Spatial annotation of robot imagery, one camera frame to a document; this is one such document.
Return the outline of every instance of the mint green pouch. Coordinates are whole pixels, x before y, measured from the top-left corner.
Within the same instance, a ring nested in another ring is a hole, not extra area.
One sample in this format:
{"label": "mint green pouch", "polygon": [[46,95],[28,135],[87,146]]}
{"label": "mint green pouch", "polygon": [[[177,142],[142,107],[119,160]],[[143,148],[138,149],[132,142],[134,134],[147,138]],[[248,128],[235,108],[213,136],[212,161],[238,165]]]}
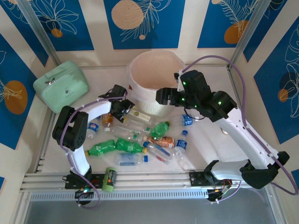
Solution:
{"label": "mint green pouch", "polygon": [[33,83],[38,96],[55,113],[70,105],[89,91],[83,71],[67,61],[44,74]]}

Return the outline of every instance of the blue bottle cap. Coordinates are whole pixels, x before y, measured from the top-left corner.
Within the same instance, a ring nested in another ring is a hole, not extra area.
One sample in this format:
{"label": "blue bottle cap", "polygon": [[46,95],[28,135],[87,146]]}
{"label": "blue bottle cap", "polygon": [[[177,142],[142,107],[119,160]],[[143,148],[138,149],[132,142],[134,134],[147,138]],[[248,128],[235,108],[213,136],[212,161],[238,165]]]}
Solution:
{"label": "blue bottle cap", "polygon": [[146,142],[144,142],[143,147],[147,147],[148,145],[149,145],[149,143],[146,141]]}

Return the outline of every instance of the green plastic bottle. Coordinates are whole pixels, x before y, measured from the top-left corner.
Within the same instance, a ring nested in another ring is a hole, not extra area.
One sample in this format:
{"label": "green plastic bottle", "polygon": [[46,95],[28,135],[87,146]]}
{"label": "green plastic bottle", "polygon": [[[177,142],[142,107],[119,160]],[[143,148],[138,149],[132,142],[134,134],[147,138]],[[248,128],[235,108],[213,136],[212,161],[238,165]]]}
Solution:
{"label": "green plastic bottle", "polygon": [[116,149],[115,142],[113,139],[101,142],[99,144],[94,145],[90,150],[85,151],[85,155],[103,155],[105,153],[114,151]]}
{"label": "green plastic bottle", "polygon": [[138,143],[121,138],[116,142],[116,149],[127,153],[146,153],[147,151],[147,148],[140,146]]}
{"label": "green plastic bottle", "polygon": [[168,131],[169,126],[170,121],[161,122],[160,124],[156,125],[150,132],[151,137],[153,137],[155,140],[162,138]]}

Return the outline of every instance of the bottle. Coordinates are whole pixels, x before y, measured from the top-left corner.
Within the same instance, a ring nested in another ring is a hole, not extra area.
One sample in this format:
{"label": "bottle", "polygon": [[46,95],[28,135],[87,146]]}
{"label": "bottle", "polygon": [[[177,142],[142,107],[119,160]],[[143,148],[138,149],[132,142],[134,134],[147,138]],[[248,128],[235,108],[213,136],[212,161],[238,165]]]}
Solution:
{"label": "bottle", "polygon": [[174,138],[172,137],[162,137],[160,140],[155,140],[153,137],[149,136],[145,139],[145,141],[148,141],[153,144],[157,144],[164,148],[173,148],[174,147]]}
{"label": "bottle", "polygon": [[198,121],[197,119],[199,119],[199,117],[195,116],[193,118],[190,118],[187,114],[182,114],[182,115],[177,115],[177,116],[173,116],[170,118],[171,121],[171,125],[176,127],[176,126],[188,126],[188,125],[192,125],[193,121]]}
{"label": "bottle", "polygon": [[85,151],[85,155],[103,155],[116,149],[114,140],[108,140],[94,145],[90,150]]}
{"label": "bottle", "polygon": [[147,152],[147,148],[140,146],[136,142],[124,140],[122,138],[119,138],[117,140],[116,149],[125,151],[127,153],[146,153]]}
{"label": "bottle", "polygon": [[113,116],[110,113],[102,115],[102,126],[104,127],[104,132],[110,132],[110,127],[113,123]]}
{"label": "bottle", "polygon": [[174,147],[174,149],[176,150],[176,154],[178,158],[183,158],[185,151],[186,151],[186,146],[187,146],[187,135],[188,132],[186,130],[183,130],[179,139],[176,142],[176,146]]}
{"label": "bottle", "polygon": [[146,147],[148,149],[149,154],[151,154],[152,156],[156,157],[158,160],[166,164],[168,164],[169,161],[172,159],[172,155],[158,145],[146,141],[143,144],[143,147]]}
{"label": "bottle", "polygon": [[131,119],[126,120],[124,124],[127,129],[134,131],[136,134],[144,133],[149,135],[151,130],[146,124]]}
{"label": "bottle", "polygon": [[170,121],[161,122],[156,125],[150,132],[151,137],[155,140],[160,139],[168,131],[170,126]]}
{"label": "bottle", "polygon": [[92,139],[99,129],[99,118],[93,119],[87,125],[86,137]]}
{"label": "bottle", "polygon": [[119,153],[115,159],[115,163],[120,166],[136,166],[137,164],[148,161],[148,156],[141,155],[140,153]]}
{"label": "bottle", "polygon": [[131,131],[127,128],[121,127],[121,126],[114,126],[111,129],[112,135],[114,135],[117,138],[127,139],[131,141],[136,141],[139,144],[143,143],[143,135],[138,135],[134,133],[134,131]]}
{"label": "bottle", "polygon": [[146,115],[144,113],[141,113],[141,112],[139,112],[137,110],[134,110],[134,109],[131,109],[128,114],[131,115],[131,116],[128,116],[128,118],[129,117],[134,117],[133,119],[144,122],[144,123],[149,124],[149,125],[152,125],[154,123],[154,120],[155,120],[153,117],[151,117],[149,115]]}

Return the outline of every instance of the white bucket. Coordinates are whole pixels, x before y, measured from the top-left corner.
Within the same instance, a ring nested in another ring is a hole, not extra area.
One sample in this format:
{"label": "white bucket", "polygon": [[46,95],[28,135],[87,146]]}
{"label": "white bucket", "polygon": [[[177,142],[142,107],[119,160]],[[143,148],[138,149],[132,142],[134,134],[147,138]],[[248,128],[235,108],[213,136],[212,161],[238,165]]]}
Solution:
{"label": "white bucket", "polygon": [[159,117],[168,115],[172,107],[156,101],[156,91],[177,86],[174,73],[185,64],[174,53],[166,50],[151,50],[137,56],[127,65],[128,82],[132,97],[137,99],[139,108]]}

